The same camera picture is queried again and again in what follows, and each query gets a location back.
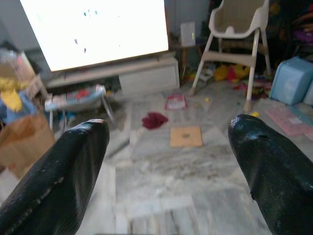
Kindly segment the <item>red white packet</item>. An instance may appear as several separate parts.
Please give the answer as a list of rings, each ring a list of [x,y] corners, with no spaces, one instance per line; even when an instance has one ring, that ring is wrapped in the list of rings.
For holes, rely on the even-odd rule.
[[[173,94],[166,99],[165,110],[187,109],[188,102],[184,95]]]

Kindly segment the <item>small white box device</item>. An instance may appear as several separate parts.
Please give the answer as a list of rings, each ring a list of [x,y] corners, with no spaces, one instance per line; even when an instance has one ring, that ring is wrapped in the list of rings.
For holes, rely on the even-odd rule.
[[[190,47],[196,44],[195,23],[180,24],[180,38],[183,47]]]

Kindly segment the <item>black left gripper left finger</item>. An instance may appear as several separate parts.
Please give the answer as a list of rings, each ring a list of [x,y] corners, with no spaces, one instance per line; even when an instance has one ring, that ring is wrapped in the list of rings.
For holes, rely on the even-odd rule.
[[[0,205],[0,235],[76,235],[109,140],[102,119],[63,132]]]

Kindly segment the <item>white TV cabinet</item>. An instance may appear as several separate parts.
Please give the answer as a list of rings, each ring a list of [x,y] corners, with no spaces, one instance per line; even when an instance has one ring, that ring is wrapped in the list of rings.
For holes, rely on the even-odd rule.
[[[179,87],[178,61],[168,55],[62,72],[47,81],[46,87],[54,89],[113,76],[118,76],[124,95],[160,92]]]

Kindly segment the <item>yellow red toy heap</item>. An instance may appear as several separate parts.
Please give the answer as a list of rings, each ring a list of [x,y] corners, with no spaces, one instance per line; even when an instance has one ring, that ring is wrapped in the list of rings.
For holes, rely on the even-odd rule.
[[[246,67],[239,64],[232,65],[220,65],[218,66],[214,73],[213,78],[215,81],[227,80],[231,83],[238,83],[244,78],[249,76],[250,67]]]

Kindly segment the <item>dark red cloth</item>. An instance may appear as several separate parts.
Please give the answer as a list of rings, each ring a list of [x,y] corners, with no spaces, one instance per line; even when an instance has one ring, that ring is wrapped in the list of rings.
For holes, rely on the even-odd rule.
[[[158,112],[149,112],[145,117],[142,118],[142,126],[148,130],[153,130],[161,127],[163,124],[168,122],[168,118]]]

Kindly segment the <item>large flat screen TV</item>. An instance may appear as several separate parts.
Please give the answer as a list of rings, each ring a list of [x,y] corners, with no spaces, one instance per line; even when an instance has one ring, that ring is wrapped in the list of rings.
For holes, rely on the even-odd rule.
[[[164,0],[20,0],[51,71],[166,51]]]

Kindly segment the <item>light blue plastic bin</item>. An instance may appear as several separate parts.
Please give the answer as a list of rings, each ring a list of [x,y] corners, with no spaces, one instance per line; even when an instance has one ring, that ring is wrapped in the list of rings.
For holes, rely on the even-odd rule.
[[[313,80],[313,63],[299,57],[281,62],[275,72],[269,97],[287,105],[304,100]]]

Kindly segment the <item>brown paper bag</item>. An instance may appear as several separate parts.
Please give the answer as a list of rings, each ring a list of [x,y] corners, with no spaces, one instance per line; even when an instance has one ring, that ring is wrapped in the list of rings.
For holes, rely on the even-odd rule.
[[[0,165],[21,179],[54,142],[43,114],[24,116],[0,132]]]

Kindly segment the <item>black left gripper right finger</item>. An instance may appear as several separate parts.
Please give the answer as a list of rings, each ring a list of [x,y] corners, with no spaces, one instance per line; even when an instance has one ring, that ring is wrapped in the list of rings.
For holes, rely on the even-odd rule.
[[[273,235],[313,235],[313,162],[261,119],[240,114],[228,139]]]

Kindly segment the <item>pink play mat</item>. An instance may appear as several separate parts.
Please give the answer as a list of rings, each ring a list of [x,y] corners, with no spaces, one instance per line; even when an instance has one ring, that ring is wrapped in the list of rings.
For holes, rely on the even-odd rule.
[[[313,125],[302,121],[288,106],[269,108],[265,113],[289,136],[313,134]]]

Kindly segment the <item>yellow and blue cloth pile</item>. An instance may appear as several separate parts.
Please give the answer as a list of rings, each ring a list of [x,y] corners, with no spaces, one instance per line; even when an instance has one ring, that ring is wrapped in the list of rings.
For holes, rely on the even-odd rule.
[[[48,92],[40,67],[8,41],[0,42],[0,120],[5,124],[44,110]]]

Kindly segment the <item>beige baby high chair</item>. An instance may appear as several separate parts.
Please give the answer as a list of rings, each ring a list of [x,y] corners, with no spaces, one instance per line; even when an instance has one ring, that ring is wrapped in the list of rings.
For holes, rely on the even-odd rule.
[[[200,64],[189,91],[195,94],[200,73],[207,61],[220,61],[250,67],[244,111],[252,110],[252,89],[256,68],[259,39],[262,39],[267,73],[270,74],[270,60],[266,27],[268,25],[269,0],[222,0],[219,7],[212,10],[208,28],[210,35],[201,56]],[[245,39],[254,35],[252,54],[223,53],[223,39]]]

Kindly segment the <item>square cardboard piece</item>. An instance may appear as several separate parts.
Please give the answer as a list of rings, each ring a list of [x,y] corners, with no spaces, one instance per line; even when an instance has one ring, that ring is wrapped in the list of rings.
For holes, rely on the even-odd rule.
[[[203,146],[201,128],[199,126],[171,128],[169,145],[173,148]]]

